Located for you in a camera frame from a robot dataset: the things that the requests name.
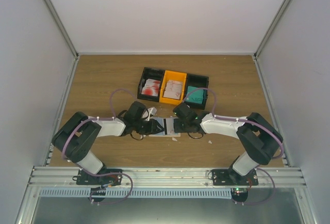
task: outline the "metal frame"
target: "metal frame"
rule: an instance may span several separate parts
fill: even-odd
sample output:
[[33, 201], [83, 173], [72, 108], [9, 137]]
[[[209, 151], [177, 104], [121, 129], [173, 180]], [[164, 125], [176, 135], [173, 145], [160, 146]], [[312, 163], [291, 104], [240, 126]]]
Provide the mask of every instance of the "metal frame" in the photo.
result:
[[[273, 124], [276, 129], [279, 129], [279, 123], [276, 118], [271, 96], [267, 90], [267, 84], [262, 74], [260, 65], [258, 64], [258, 57], [267, 43], [268, 39], [275, 30], [279, 20], [285, 13], [287, 7], [292, 0], [284, 0], [280, 6], [276, 16], [274, 17], [270, 27], [268, 28], [265, 36], [262, 39], [256, 53], [253, 56], [255, 66], [260, 78], [262, 89], [264, 91], [266, 102], [271, 114]], [[49, 9], [55, 23], [61, 31], [66, 43], [68, 44], [72, 54], [76, 61], [74, 61], [68, 81], [67, 87], [62, 96], [61, 104], [58, 109], [57, 118], [54, 123], [54, 133], [59, 128], [60, 120], [63, 115], [65, 104], [70, 92], [72, 80], [77, 67], [77, 60], [79, 55], [63, 25], [61, 22], [51, 0], [44, 0], [47, 8]], [[45, 165], [49, 164], [53, 147], [50, 147], [48, 152], [48, 158]], [[301, 209], [301, 213], [305, 223], [317, 223], [315, 219], [314, 207], [311, 205], [310, 196], [305, 184], [305, 180], [301, 173], [300, 168], [288, 167], [289, 163], [286, 156], [283, 156], [283, 162], [286, 165], [284, 168], [264, 168], [274, 179], [277, 188], [294, 188], [296, 197]], [[134, 181], [135, 195], [132, 197], [146, 197], [145, 192], [152, 192], [150, 197], [154, 197], [153, 194], [159, 192], [165, 193], [164, 197], [182, 197], [176, 195], [178, 192], [198, 192], [194, 198], [203, 197], [206, 194], [218, 194], [209, 196], [208, 198], [221, 197], [221, 194], [226, 195], [229, 188], [236, 187], [236, 185], [227, 186], [213, 186], [207, 175], [210, 170], [215, 168], [121, 168], [124, 172], [129, 174]], [[63, 197], [65, 193], [70, 192], [70, 197], [86, 197], [86, 194], [90, 191], [89, 187], [77, 186], [72, 180], [72, 176], [77, 175], [78, 168], [76, 167], [35, 167], [32, 170], [31, 177], [21, 204], [21, 208], [16, 219], [16, 223], [26, 224], [31, 223], [33, 220], [34, 212], [38, 205], [39, 197]], [[261, 171], [257, 171], [259, 185], [254, 186], [256, 188], [271, 188], [272, 183], [269, 178]], [[108, 197], [114, 197], [113, 192], [127, 192], [130, 188], [130, 182], [127, 178], [122, 179], [122, 185], [110, 189]]]
[[[134, 182], [135, 198], [225, 198], [236, 185], [213, 186], [208, 173], [214, 168], [138, 168], [124, 167], [124, 173]], [[305, 223], [316, 223], [309, 205], [308, 191], [300, 168], [264, 168], [277, 188], [294, 188]], [[31, 223], [39, 197], [86, 197], [90, 187], [78, 186], [72, 177], [78, 167], [35, 167], [32, 170], [17, 224]], [[268, 176], [257, 171], [259, 185], [254, 188], [272, 188]], [[106, 197], [121, 197], [130, 188], [128, 179], [122, 185], [108, 189]]]
[[[262, 87], [263, 94], [264, 94], [265, 99], [266, 99], [266, 103], [267, 103], [267, 106], [268, 106], [268, 110], [269, 110], [273, 125], [281, 133], [281, 130], [280, 130], [281, 127], [280, 127], [280, 124], [278, 122], [278, 118], [276, 116], [273, 101], [272, 101], [271, 95], [269, 93], [265, 77], [263, 76], [262, 68], [260, 67], [260, 64], [259, 64], [258, 60], [256, 59], [256, 57], [252, 56], [252, 58], [253, 58], [255, 66], [256, 66], [258, 75], [259, 75], [261, 87]], [[287, 149], [287, 146], [286, 146], [285, 142], [283, 143], [283, 146], [284, 146], [285, 153], [282, 156], [282, 162], [283, 162], [285, 167], [288, 167], [288, 166], [290, 166], [290, 160], [289, 160], [290, 154], [288, 154], [288, 149]]]
[[[63, 112], [64, 112], [64, 109], [65, 109], [65, 105], [67, 103], [69, 93], [70, 93], [70, 89], [71, 89], [71, 86], [72, 86], [72, 81], [73, 81], [73, 78], [74, 78], [74, 75], [75, 75], [75, 72], [76, 72], [76, 69], [77, 69], [79, 58], [80, 57], [78, 57], [72, 63], [72, 66], [71, 66], [71, 69], [70, 69], [70, 72], [69, 72], [69, 76], [68, 76], [68, 79], [67, 79], [67, 83], [66, 83], [66, 86], [65, 86], [65, 90], [64, 90], [64, 93], [62, 95], [61, 102], [60, 102], [60, 105], [59, 105], [57, 113], [56, 113], [56, 118], [55, 118], [55, 122], [54, 122], [54, 125], [53, 125], [54, 129], [53, 129], [52, 137], [56, 134], [56, 132], [59, 129], [61, 119], [62, 119], [62, 116], [63, 116]], [[52, 155], [53, 155], [54, 146], [52, 144], [49, 144], [49, 145], [50, 146], [49, 146], [47, 155], [45, 157], [44, 166], [47, 166], [47, 165], [50, 164], [51, 158], [52, 158]]]
[[60, 32], [62, 33], [65, 41], [67, 42], [67, 45], [70, 48], [73, 56], [77, 59], [78, 58], [78, 52], [75, 49], [75, 47], [74, 47], [74, 45], [73, 45], [73, 43], [72, 43], [72, 41], [71, 41], [71, 39], [70, 39], [70, 37], [69, 37], [69, 35], [68, 35], [68, 33], [67, 33], [64, 25], [63, 25], [63, 23], [62, 23], [59, 15], [57, 14], [56, 9], [55, 9], [52, 1], [51, 0], [44, 0], [44, 2], [46, 4], [49, 12], [51, 13], [51, 15], [52, 15], [52, 17], [53, 17], [53, 19], [54, 19], [57, 27], [59, 28]]
[[280, 19], [282, 18], [283, 14], [285, 13], [285, 11], [287, 10], [288, 6], [290, 5], [292, 0], [284, 0], [279, 8], [279, 10], [277, 11], [272, 23], [270, 24], [268, 30], [266, 31], [266, 34], [264, 35], [260, 45], [257, 48], [257, 51], [255, 53], [255, 57], [258, 59], [261, 51], [263, 50], [264, 46], [266, 45], [268, 39], [270, 38], [270, 36], [273, 34], [276, 26], [278, 25]]
[[79, 55], [253, 55], [250, 52], [192, 52], [192, 51], [114, 51], [114, 52], [79, 52]]

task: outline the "wooden surface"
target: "wooden surface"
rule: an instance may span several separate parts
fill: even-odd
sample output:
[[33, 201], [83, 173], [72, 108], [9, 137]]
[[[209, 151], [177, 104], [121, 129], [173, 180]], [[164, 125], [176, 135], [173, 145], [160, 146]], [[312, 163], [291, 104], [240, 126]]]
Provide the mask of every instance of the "wooden surface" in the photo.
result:
[[[270, 115], [251, 56], [174, 56], [174, 55], [113, 55], [82, 56], [77, 66], [61, 125], [76, 111], [89, 116], [112, 117], [109, 96], [118, 88], [137, 93], [144, 67], [160, 68], [209, 76], [209, 88], [218, 97], [216, 114], [241, 117], [251, 112]], [[147, 107], [157, 108], [156, 116], [174, 116], [174, 105], [143, 101]], [[133, 98], [123, 91], [114, 95], [116, 113], [128, 109]], [[210, 93], [206, 110], [211, 111]], [[93, 153], [107, 166], [131, 167], [228, 167], [244, 148], [237, 139], [208, 134], [191, 139], [186, 134], [172, 138], [145, 137], [142, 141], [125, 137], [101, 137]], [[55, 148], [51, 166], [73, 166], [63, 161]], [[283, 166], [282, 160], [269, 166]]]

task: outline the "green cloth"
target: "green cloth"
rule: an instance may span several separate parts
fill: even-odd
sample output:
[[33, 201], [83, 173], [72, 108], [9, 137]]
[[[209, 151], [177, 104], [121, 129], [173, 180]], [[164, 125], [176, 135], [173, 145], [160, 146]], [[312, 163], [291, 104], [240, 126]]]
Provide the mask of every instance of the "green cloth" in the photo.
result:
[[[191, 91], [195, 90], [196, 88], [197, 87], [188, 86], [187, 94], [190, 93]], [[202, 104], [203, 103], [203, 94], [204, 94], [204, 90], [195, 91], [186, 99], [186, 101], [190, 102], [190, 103]]]

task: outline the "cable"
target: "cable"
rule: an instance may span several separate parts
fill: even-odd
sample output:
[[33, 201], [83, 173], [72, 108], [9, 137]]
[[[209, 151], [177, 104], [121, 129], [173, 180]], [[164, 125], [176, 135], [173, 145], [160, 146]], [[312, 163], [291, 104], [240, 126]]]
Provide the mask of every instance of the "cable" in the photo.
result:
[[210, 173], [212, 173], [212, 171], [209, 171], [209, 173], [207, 174], [207, 178], [209, 179], [209, 180], [213, 180], [212, 178], [210, 178]]
[[250, 121], [248, 119], [240, 119], [240, 118], [233, 118], [233, 117], [224, 117], [224, 116], [217, 116], [215, 115], [215, 108], [216, 108], [216, 104], [217, 104], [217, 96], [215, 94], [215, 92], [209, 88], [205, 88], [205, 87], [200, 87], [200, 88], [196, 88], [194, 90], [192, 90], [190, 93], [188, 93], [186, 95], [186, 97], [182, 100], [182, 102], [184, 102], [186, 100], [186, 98], [188, 96], [190, 96], [190, 94], [192, 94], [193, 92], [195, 91], [198, 91], [198, 90], [207, 90], [207, 91], [210, 91], [212, 92], [212, 94], [214, 95], [214, 104], [213, 104], [213, 107], [212, 107], [212, 115], [214, 116], [214, 118], [218, 119], [218, 120], [223, 120], [223, 121], [231, 121], [231, 122], [246, 122], [246, 123], [249, 123], [249, 124], [252, 124], [254, 126], [257, 126], [258, 128], [262, 129], [263, 131], [265, 131], [267, 134], [269, 134], [279, 145], [279, 148], [280, 148], [280, 153], [278, 156], [275, 156], [273, 157], [273, 159], [276, 159], [276, 158], [281, 158], [282, 155], [284, 154], [284, 147], [283, 147], [283, 144], [282, 142], [279, 140], [279, 138], [274, 135], [272, 132], [270, 132], [267, 128], [265, 128], [264, 126], [260, 125], [259, 123], [256, 123], [256, 122], [253, 122], [253, 121]]
[[114, 118], [116, 117], [116, 114], [115, 114], [116, 112], [114, 111], [114, 108], [113, 108], [113, 105], [112, 105], [112, 97], [118, 91], [126, 91], [126, 92], [128, 92], [134, 98], [134, 100], [137, 100], [137, 98], [135, 97], [135, 95], [131, 91], [127, 90], [127, 89], [119, 88], [116, 91], [113, 91], [111, 93], [111, 95], [110, 95], [110, 109], [111, 109], [111, 112], [112, 112]]
[[67, 138], [67, 141], [65, 142], [64, 146], [63, 146], [63, 149], [62, 149], [62, 154], [61, 154], [61, 157], [62, 159], [67, 159], [66, 155], [65, 155], [65, 152], [68, 148], [68, 145], [72, 139], [72, 137], [76, 134], [76, 132], [87, 122], [90, 122], [90, 121], [109, 121], [109, 120], [114, 120], [113, 117], [111, 118], [96, 118], [96, 117], [93, 117], [93, 118], [88, 118], [84, 121], [82, 121], [80, 124], [78, 124], [78, 126], [72, 131], [72, 133], [69, 135], [69, 137]]
[[256, 170], [263, 171], [265, 174], [267, 174], [267, 176], [269, 177], [269, 179], [272, 181], [272, 184], [273, 184], [273, 191], [272, 191], [272, 194], [271, 194], [267, 199], [262, 200], [262, 201], [259, 201], [259, 202], [247, 202], [247, 203], [243, 203], [243, 202], [237, 202], [237, 201], [235, 201], [235, 200], [232, 199], [232, 201], [233, 201], [235, 204], [237, 204], [237, 203], [241, 203], [242, 206], [243, 206], [243, 205], [252, 205], [252, 206], [254, 206], [254, 205], [259, 205], [259, 204], [264, 204], [264, 203], [270, 201], [270, 200], [275, 196], [275, 193], [276, 193], [276, 187], [275, 187], [275, 183], [274, 183], [274, 180], [273, 180], [272, 176], [270, 176], [270, 174], [269, 174], [267, 171], [265, 171], [264, 169], [256, 168]]
[[202, 136], [201, 137], [192, 137], [191, 135], [190, 135], [190, 133], [188, 133], [187, 132], [187, 134], [188, 134], [188, 136], [190, 137], [190, 138], [192, 138], [192, 139], [201, 139], [201, 138], [203, 138], [203, 136], [204, 136], [204, 134], [202, 134]]
[[248, 180], [248, 182], [249, 182], [249, 188], [248, 188], [248, 191], [251, 189], [251, 187], [252, 187], [252, 181], [251, 181], [251, 179], [247, 179]]
[[211, 90], [211, 89], [209, 89], [209, 88], [206, 88], [206, 87], [199, 87], [199, 88], [196, 88], [196, 89], [194, 89], [194, 90], [192, 90], [190, 93], [188, 93], [185, 97], [184, 97], [184, 99], [182, 100], [182, 103], [192, 94], [192, 93], [194, 93], [194, 92], [196, 92], [196, 91], [198, 91], [198, 90], [207, 90], [207, 91], [209, 91], [209, 92], [211, 92], [212, 94], [213, 94], [213, 96], [214, 96], [214, 103], [213, 103], [213, 107], [212, 107], [212, 111], [211, 111], [211, 113], [213, 114], [214, 112], [215, 112], [215, 108], [216, 108], [216, 104], [217, 104], [217, 95], [216, 95], [216, 93], [213, 91], [213, 90]]
[[[111, 176], [111, 175], [122, 175], [122, 176], [127, 177], [130, 180], [130, 189], [129, 189], [129, 192], [126, 194], [125, 197], [119, 199], [118, 201], [114, 201], [114, 202], [104, 202], [104, 203], [99, 203], [98, 202], [97, 203], [98, 205], [113, 205], [113, 204], [120, 203], [120, 202], [126, 200], [130, 196], [130, 194], [132, 193], [132, 191], [133, 191], [133, 180], [132, 180], [132, 178], [129, 175], [123, 173], [123, 172], [110, 172], [110, 173], [105, 173], [105, 174], [94, 174], [94, 173], [91, 173], [91, 172], [87, 171], [86, 169], [83, 169], [83, 171], [85, 173], [87, 173], [88, 175], [91, 175], [93, 177], [106, 177], [106, 176]], [[89, 195], [89, 200], [91, 201], [92, 204], [93, 204], [92, 195], [96, 191], [97, 190], [94, 190], [94, 191], [91, 190], [91, 194]]]
[[135, 138], [133, 135], [132, 135], [132, 133], [130, 133], [129, 134], [134, 140], [143, 140], [144, 139], [144, 135], [142, 135], [142, 138], [141, 139], [137, 139], [137, 138]]
[[267, 128], [265, 128], [264, 126], [260, 125], [259, 123], [250, 121], [248, 119], [240, 119], [240, 118], [232, 118], [232, 117], [223, 117], [223, 116], [217, 116], [214, 115], [214, 117], [218, 120], [223, 120], [223, 121], [231, 121], [231, 122], [245, 122], [245, 123], [249, 123], [252, 124], [254, 126], [257, 126], [258, 128], [262, 129], [263, 131], [265, 131], [267, 134], [269, 134], [279, 145], [280, 148], [280, 153], [278, 156], [272, 157], [272, 159], [276, 159], [276, 158], [281, 158], [282, 155], [284, 154], [284, 147], [282, 142], [279, 140], [279, 138], [274, 135], [272, 132], [270, 132]]

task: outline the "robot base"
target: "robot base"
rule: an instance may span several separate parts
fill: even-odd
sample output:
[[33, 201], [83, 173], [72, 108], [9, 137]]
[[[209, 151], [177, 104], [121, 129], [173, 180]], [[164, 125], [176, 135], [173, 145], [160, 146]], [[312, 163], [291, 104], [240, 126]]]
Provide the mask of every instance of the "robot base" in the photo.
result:
[[[111, 172], [123, 172], [121, 169], [104, 168], [99, 174], [106, 174]], [[78, 175], [72, 178], [76, 181], [77, 185], [105, 185], [110, 184], [111, 186], [121, 185], [122, 177], [119, 175], [111, 175], [108, 177], [94, 177], [82, 170], [79, 170]]]
[[247, 175], [241, 176], [239, 182], [233, 181], [232, 177], [230, 177], [230, 170], [228, 169], [214, 169], [212, 172], [212, 181], [213, 185], [216, 186], [225, 186], [225, 185], [240, 185], [240, 186], [249, 186], [249, 180], [252, 185], [258, 185], [258, 177], [255, 170], [251, 170]]

